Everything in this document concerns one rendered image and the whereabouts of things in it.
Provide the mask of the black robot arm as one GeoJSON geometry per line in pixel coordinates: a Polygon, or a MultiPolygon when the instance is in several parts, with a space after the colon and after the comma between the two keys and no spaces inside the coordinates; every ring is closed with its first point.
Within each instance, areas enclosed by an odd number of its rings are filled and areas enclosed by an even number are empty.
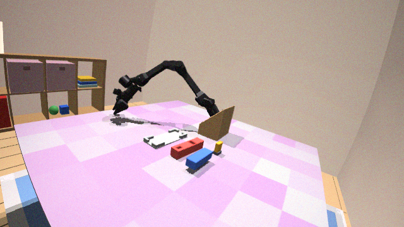
{"type": "MultiPolygon", "coordinates": [[[[190,77],[190,75],[187,73],[187,69],[182,61],[166,61],[164,60],[161,64],[155,66],[152,68],[150,71],[146,73],[141,73],[137,75],[136,77],[129,78],[129,76],[126,74],[125,76],[122,76],[119,78],[119,83],[123,85],[124,88],[127,88],[130,94],[134,95],[138,91],[141,92],[141,87],[145,86],[149,80],[156,76],[158,73],[162,72],[165,69],[170,69],[171,71],[175,71],[179,73],[185,82],[189,85],[189,87],[192,89],[194,94],[196,95],[195,100],[198,102],[198,105],[201,105],[202,107],[205,107],[209,116],[212,117],[215,114],[217,114],[219,109],[217,108],[215,103],[215,100],[212,98],[209,98],[204,92],[202,92],[197,84],[193,81],[193,79],[190,77]],[[134,83],[134,84],[132,84],[134,83]],[[139,85],[139,86],[137,86],[139,85]]],[[[113,94],[121,96],[120,98],[122,99],[123,96],[125,95],[126,91],[121,91],[120,89],[114,88],[113,94]]]]}

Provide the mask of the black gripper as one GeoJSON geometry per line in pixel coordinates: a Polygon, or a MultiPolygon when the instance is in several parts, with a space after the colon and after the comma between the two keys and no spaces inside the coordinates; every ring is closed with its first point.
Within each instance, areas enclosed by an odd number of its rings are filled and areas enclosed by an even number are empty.
{"type": "Polygon", "coordinates": [[[128,107],[128,101],[130,101],[130,99],[133,97],[133,95],[130,94],[128,90],[124,90],[124,91],[126,91],[126,92],[125,92],[125,95],[123,96],[122,99],[120,98],[121,96],[118,96],[118,95],[116,96],[116,103],[115,103],[114,108],[113,108],[113,110],[114,110],[113,114],[114,115],[118,114],[119,112],[122,112],[123,110],[125,110],[127,108],[129,108],[128,107]]]}

